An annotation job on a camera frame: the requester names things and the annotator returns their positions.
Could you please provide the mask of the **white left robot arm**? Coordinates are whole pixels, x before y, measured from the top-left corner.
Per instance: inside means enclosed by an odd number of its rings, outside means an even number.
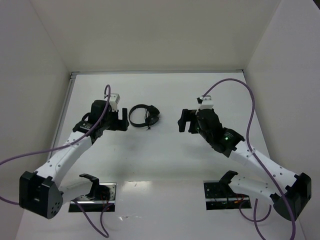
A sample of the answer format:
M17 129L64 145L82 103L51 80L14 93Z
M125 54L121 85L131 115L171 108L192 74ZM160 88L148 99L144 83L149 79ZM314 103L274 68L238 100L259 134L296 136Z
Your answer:
M119 94L109 101L95 100L90 112L72 129L72 133L55 154L34 172L25 171L19 179L19 206L46 219L52 219L68 201L67 188L61 182L70 168L106 130L127 131L128 110L122 109L119 119Z

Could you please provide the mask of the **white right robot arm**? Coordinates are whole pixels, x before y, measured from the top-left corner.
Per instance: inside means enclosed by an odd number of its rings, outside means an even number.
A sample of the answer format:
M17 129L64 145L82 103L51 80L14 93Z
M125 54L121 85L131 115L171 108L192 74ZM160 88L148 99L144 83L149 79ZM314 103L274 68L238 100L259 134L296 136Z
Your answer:
M219 191L224 197L234 193L265 200L286 220L297 220L312 196L312 180L304 172L297 174L285 169L249 147L245 138L233 129L223 127L213 109L183 109L178 130L200 134L211 148L253 171L261 181L240 176L229 170L219 180Z

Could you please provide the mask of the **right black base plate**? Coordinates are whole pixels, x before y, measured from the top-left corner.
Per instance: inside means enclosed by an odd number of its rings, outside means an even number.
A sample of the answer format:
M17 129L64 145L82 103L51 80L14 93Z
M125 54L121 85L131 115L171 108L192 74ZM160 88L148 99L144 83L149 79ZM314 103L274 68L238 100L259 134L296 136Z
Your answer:
M205 206L211 210L251 209L251 201L248 195L234 193L226 189L219 181L204 181Z

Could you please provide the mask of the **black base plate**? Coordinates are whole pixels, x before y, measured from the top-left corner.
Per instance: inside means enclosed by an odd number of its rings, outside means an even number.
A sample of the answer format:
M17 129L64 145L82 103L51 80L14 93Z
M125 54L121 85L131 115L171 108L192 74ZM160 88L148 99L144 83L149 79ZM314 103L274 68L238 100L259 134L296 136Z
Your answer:
M115 182L100 183L94 195L81 195L75 200L86 213L100 213L104 209L105 212L114 212L116 192L117 184Z
M204 181L205 206L211 210L251 209L251 201L248 195L234 193L226 189L219 181Z

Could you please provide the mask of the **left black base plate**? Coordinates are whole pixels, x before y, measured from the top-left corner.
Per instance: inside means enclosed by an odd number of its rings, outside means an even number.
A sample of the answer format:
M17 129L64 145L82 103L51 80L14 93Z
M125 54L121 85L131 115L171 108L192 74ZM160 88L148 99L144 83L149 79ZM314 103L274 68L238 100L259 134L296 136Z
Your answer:
M81 195L75 200L86 213L100 213L104 209L105 212L114 212L116 192L117 184L115 182L100 183L94 195Z

